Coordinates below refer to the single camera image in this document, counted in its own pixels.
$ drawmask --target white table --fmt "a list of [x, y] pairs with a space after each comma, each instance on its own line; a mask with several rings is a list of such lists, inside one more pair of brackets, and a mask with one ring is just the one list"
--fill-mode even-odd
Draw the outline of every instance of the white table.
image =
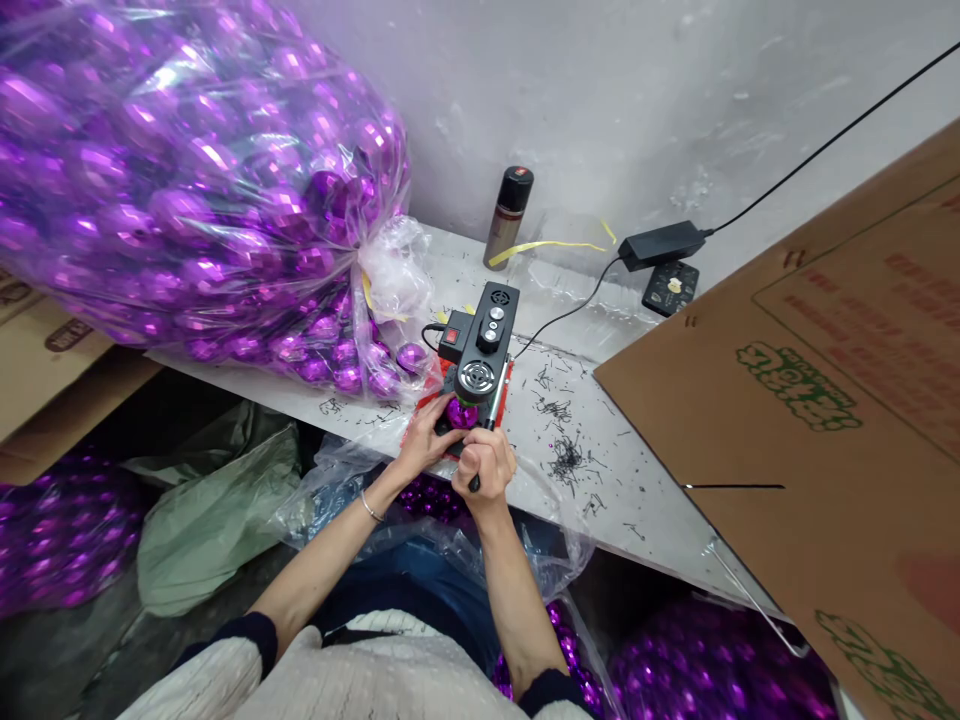
[[[529, 258], [514, 258], [506, 272], [490, 272], [480, 262], [481, 243], [428, 230], [436, 311], [476, 306], [488, 280], [521, 290], [514, 355], [538, 327], [573, 309], [596, 284], [596, 277]], [[598, 546], [747, 604], [716, 558], [705, 552], [713, 528], [593, 379], [600, 362], [659, 320], [640, 305], [642, 283], [631, 282], [616, 267], [608, 274], [613, 282], [604, 283], [590, 306], [545, 330], [514, 366], [503, 425], [523, 472], [508, 487], [507, 499], [533, 515], [555, 518], [556, 498], [562, 497], [568, 513], [582, 514]], [[252, 368], [202, 365], [157, 352], [149, 356], [392, 456], [399, 452], [412, 410], [397, 403], [346, 401]], [[449, 471], [441, 468], [439, 474]], [[721, 544], [721, 552], [753, 597], [780, 616], [729, 548]]]

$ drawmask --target black power cord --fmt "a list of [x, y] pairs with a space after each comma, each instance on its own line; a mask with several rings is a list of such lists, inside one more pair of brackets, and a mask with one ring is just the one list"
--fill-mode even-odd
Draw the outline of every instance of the black power cord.
[[440, 348], [436, 348], [430, 344], [430, 341], [427, 340], [426, 333], [427, 333], [427, 330], [439, 330], [440, 332], [443, 332], [446, 329], [447, 329], [447, 326], [445, 324], [442, 325], [440, 323], [430, 323], [429, 325], [424, 325], [422, 328], [420, 328], [420, 337], [428, 348], [433, 350], [435, 353], [439, 353]]
[[563, 315], [558, 315], [558, 316], [555, 317], [553, 320], [550, 320], [550, 321], [544, 323], [543, 325], [541, 325], [541, 326], [540, 326], [540, 329], [537, 330], [537, 331], [533, 334], [533, 337], [530, 338], [530, 339], [527, 341], [527, 344], [524, 345], [523, 348], [521, 348], [520, 352], [518, 352], [518, 353], [516, 354], [516, 357], [514, 357], [513, 359], [514, 359], [514, 360], [517, 360], [517, 358], [519, 358], [521, 355], [523, 355], [524, 351], [526, 351], [526, 349], [533, 344], [533, 341], [537, 339], [537, 335], [539, 335], [540, 333], [542, 333], [542, 332], [543, 332], [544, 330], [546, 330], [549, 326], [553, 325], [557, 320], [563, 320], [565, 317], [569, 317], [569, 316], [573, 315], [577, 310], [582, 310], [584, 307], [586, 307], [587, 303], [589, 303], [591, 300], [593, 300], [593, 296], [596, 295], [596, 294], [597, 294], [597, 291], [600, 289], [600, 285], [601, 285], [601, 283], [603, 283], [603, 277], [607, 274], [607, 270], [609, 270], [610, 268], [612, 268], [612, 267], [613, 267], [613, 264], [614, 264], [615, 262], [617, 262], [617, 260], [623, 260], [623, 258], [618, 255], [618, 256], [615, 257], [613, 260], [611, 260], [609, 263], [607, 263], [607, 266], [603, 269], [603, 272], [600, 273], [600, 279], [597, 280], [597, 286], [593, 289], [593, 292], [590, 293], [589, 297], [588, 297], [586, 300], [584, 300], [580, 305], [578, 305], [577, 307], [575, 307], [575, 308], [574, 308], [573, 310], [571, 310], [570, 312], [564, 313]]
[[780, 180], [780, 182], [778, 182], [778, 183], [777, 183], [776, 185], [774, 185], [772, 188], [770, 188], [769, 190], [767, 190], [763, 195], [761, 195], [761, 196], [758, 197], [756, 200], [754, 200], [752, 203], [750, 203], [750, 204], [746, 207], [746, 209], [740, 211], [740, 213], [738, 213], [737, 215], [735, 215], [734, 217], [732, 217], [730, 220], [727, 220], [725, 223], [723, 223], [723, 225], [720, 225], [719, 227], [715, 227], [715, 228], [713, 228], [712, 230], [704, 230], [704, 231], [703, 231], [703, 237], [708, 238], [708, 237], [710, 237], [711, 235], [713, 235], [714, 233], [720, 232], [720, 231], [723, 230], [725, 227], [729, 227], [730, 225], [732, 225], [733, 223], [735, 223], [737, 220], [739, 220], [740, 218], [742, 218], [744, 215], [746, 215], [748, 212], [750, 212], [751, 210], [753, 210], [757, 205], [759, 205], [760, 203], [762, 203], [764, 200], [766, 200], [768, 197], [770, 197], [774, 192], [776, 192], [777, 190], [779, 190], [780, 187], [781, 187], [785, 182], [787, 182], [787, 180], [789, 180], [790, 178], [792, 178], [792, 177], [793, 177], [794, 175], [796, 175], [798, 172], [800, 172], [801, 170], [803, 170], [807, 165], [809, 165], [811, 162], [813, 162], [813, 159], [816, 158], [818, 155], [820, 155], [820, 153], [822, 153], [822, 152], [823, 152], [824, 150], [826, 150], [828, 147], [830, 147], [831, 145], [833, 145], [837, 140], [839, 140], [839, 139], [842, 138], [844, 135], [846, 135], [850, 130], [853, 130], [853, 128], [855, 128], [857, 125], [859, 125], [859, 124], [860, 124], [862, 121], [864, 121], [867, 117], [869, 117], [870, 115], [872, 115], [875, 110], [877, 110], [878, 108], [880, 108], [880, 106], [882, 106], [884, 103], [886, 103], [890, 98], [892, 98], [894, 95], [896, 95], [897, 93], [899, 93], [901, 90], [903, 90], [905, 87], [907, 87], [907, 85], [909, 85], [910, 83], [912, 83], [914, 80], [916, 80], [917, 78], [919, 78], [921, 75], [923, 75], [925, 72], [927, 72], [928, 70], [930, 70], [931, 68], [933, 68], [935, 65], [939, 64], [939, 63], [942, 62], [943, 60], [946, 60], [950, 55], [952, 55], [953, 53], [955, 53], [957, 50], [960, 50], [960, 42], [956, 43], [955, 45], [953, 45], [953, 46], [950, 47], [949, 49], [947, 49], [947, 50], [945, 50], [944, 52], [940, 53], [940, 54], [939, 54], [937, 57], [935, 57], [933, 60], [931, 60], [930, 62], [928, 62], [928, 63], [927, 63], [926, 65], [924, 65], [922, 68], [920, 68], [919, 70], [917, 70], [917, 72], [915, 72], [913, 75], [911, 75], [910, 77], [908, 77], [908, 78], [907, 78], [906, 80], [904, 80], [902, 83], [900, 83], [899, 85], [897, 85], [897, 87], [895, 87], [893, 90], [891, 90], [891, 91], [888, 92], [886, 95], [884, 95], [882, 98], [880, 98], [880, 100], [878, 100], [876, 103], [874, 103], [873, 106], [872, 106], [870, 109], [868, 109], [868, 110], [867, 110], [866, 112], [864, 112], [860, 117], [858, 117], [858, 118], [857, 118], [856, 120], [854, 120], [852, 123], [850, 123], [849, 125], [847, 125], [843, 130], [841, 130], [841, 131], [838, 132], [836, 135], [834, 135], [832, 138], [830, 138], [830, 139], [829, 139], [825, 144], [823, 144], [813, 155], [811, 155], [811, 156], [808, 157], [806, 160], [804, 160], [802, 163], [800, 163], [799, 165], [797, 165], [797, 167], [795, 167], [793, 170], [791, 170], [791, 171], [786, 175], [786, 177], [784, 177], [782, 180]]

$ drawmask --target navy sleeve cuff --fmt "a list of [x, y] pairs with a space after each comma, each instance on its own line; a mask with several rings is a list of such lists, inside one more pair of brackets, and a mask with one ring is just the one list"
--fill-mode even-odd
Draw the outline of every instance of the navy sleeve cuff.
[[250, 613], [243, 617], [234, 618], [220, 628], [209, 642], [190, 645], [170, 668], [170, 672], [189, 662], [218, 640], [234, 637], [246, 638], [257, 646], [257, 650], [260, 651], [260, 682], [263, 682], [263, 679], [273, 670], [274, 663], [277, 661], [278, 644], [277, 628], [274, 626], [273, 620], [263, 613]]
[[534, 717], [550, 703], [560, 700], [569, 700], [589, 717], [594, 717], [590, 708], [584, 702], [576, 681], [554, 669], [544, 670], [540, 673], [540, 676], [533, 681], [530, 689], [523, 694], [517, 705], [527, 714], [527, 717]]

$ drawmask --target white wall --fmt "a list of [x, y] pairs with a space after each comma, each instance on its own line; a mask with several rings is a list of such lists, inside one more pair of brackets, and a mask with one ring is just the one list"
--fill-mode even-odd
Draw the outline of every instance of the white wall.
[[[288, 2], [399, 107], [412, 214], [477, 239], [518, 162], [528, 232], [551, 207], [621, 237], [719, 224], [960, 39], [956, 0]], [[960, 116], [957, 77], [960, 57], [716, 235], [701, 287]]]

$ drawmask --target white knit sweater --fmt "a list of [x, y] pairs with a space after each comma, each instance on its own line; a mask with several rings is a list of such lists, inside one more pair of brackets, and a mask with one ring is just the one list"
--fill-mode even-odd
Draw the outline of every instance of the white knit sweater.
[[[411, 615], [371, 612], [348, 628], [392, 635], [323, 649], [320, 632], [308, 626], [262, 683], [257, 645], [219, 640], [150, 688], [121, 720], [527, 717], [459, 645]], [[531, 712], [538, 720], [589, 718], [569, 700]]]

